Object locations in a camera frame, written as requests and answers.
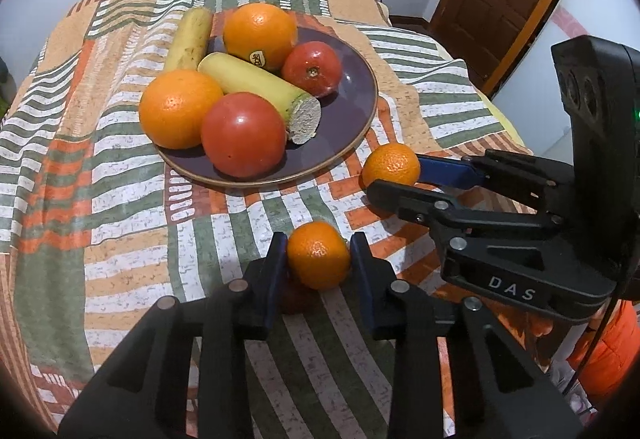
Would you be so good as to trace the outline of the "red tomato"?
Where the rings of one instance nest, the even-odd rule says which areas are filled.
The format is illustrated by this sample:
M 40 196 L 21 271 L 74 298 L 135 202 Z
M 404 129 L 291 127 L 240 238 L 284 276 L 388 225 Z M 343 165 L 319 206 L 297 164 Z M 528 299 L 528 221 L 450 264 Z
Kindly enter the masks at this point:
M 285 59 L 280 71 L 288 83 L 317 98 L 337 92 L 343 68 L 337 53 L 328 44 L 313 40 L 298 44 Z
M 282 161 L 288 135 L 271 103 L 251 92 L 225 95 L 207 112 L 201 143 L 219 173 L 238 179 L 268 174 Z

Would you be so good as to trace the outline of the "small mandarin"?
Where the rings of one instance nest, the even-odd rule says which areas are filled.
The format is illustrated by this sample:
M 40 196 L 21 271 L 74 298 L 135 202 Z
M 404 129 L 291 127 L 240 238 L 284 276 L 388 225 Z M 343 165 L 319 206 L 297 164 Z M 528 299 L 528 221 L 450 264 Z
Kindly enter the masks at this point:
M 405 144 L 392 142 L 376 148 L 364 163 L 360 182 L 368 188 L 375 180 L 412 186 L 419 180 L 421 166 L 416 153 Z
M 346 241 L 325 221 L 306 222 L 296 228 L 288 238 L 286 252 L 288 266 L 309 289 L 335 289 L 349 275 Z

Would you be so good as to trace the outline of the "patchwork striped bed blanket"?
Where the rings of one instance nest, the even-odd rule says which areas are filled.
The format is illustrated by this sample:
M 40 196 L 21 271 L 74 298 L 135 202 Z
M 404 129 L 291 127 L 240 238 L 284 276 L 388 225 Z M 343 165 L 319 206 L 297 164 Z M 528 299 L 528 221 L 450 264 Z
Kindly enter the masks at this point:
M 366 59 L 378 110 L 358 147 L 305 181 L 245 192 L 180 177 L 138 104 L 194 6 L 265 2 Z M 49 35 L 1 127 L 1 363 L 46 430 L 157 298 L 198 299 L 239 277 L 273 233 L 323 220 L 404 279 L 444 295 L 427 231 L 367 207 L 360 170 L 399 141 L 458 158 L 524 150 L 463 62 L 395 29 L 376 0 L 80 0 Z

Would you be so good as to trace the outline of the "dark purple plum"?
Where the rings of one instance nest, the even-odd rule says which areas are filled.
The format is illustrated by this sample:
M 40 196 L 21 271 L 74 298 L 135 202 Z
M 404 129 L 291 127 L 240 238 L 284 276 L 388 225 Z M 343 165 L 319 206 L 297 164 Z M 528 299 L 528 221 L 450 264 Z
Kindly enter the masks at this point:
M 279 295 L 279 310 L 282 315 L 305 315 L 320 303 L 320 294 L 299 281 L 291 271 L 286 271 Z

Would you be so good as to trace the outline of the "purple ceramic plate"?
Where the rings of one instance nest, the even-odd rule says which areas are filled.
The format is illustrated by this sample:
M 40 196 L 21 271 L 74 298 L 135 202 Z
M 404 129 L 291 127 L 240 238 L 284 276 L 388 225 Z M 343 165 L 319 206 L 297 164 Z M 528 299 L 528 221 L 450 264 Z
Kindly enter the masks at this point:
M 366 136 L 378 112 L 378 82 L 366 59 L 339 38 L 314 29 L 300 28 L 301 43 L 329 45 L 341 60 L 343 75 L 335 92 L 313 97 L 276 74 L 250 71 L 246 64 L 227 54 L 224 42 L 208 43 L 204 69 L 222 79 L 232 90 L 258 88 L 255 95 L 269 101 L 284 119 L 288 143 L 281 162 L 257 179 L 226 176 L 206 158 L 202 147 L 186 150 L 159 148 L 158 153 L 176 172 L 212 188 L 249 189 L 296 181 L 333 166 L 354 150 Z

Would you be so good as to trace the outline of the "large orange with sticker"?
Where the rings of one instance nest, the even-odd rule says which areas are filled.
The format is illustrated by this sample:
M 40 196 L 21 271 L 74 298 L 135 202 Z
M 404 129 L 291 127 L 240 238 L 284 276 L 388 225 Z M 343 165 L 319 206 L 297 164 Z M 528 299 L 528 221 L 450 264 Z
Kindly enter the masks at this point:
M 283 9 L 264 3 L 243 5 L 224 22 L 224 48 L 228 54 L 270 72 L 279 71 L 297 45 L 294 18 Z

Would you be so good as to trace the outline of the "corn cob with cut end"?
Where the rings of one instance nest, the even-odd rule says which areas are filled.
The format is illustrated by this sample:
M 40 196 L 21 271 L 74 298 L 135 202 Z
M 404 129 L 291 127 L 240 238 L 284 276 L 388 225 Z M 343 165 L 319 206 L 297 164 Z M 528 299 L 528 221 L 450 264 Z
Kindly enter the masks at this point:
M 283 78 L 219 51 L 207 55 L 198 72 L 212 77 L 226 95 L 250 92 L 268 101 L 280 114 L 293 144 L 301 146 L 316 136 L 320 101 Z

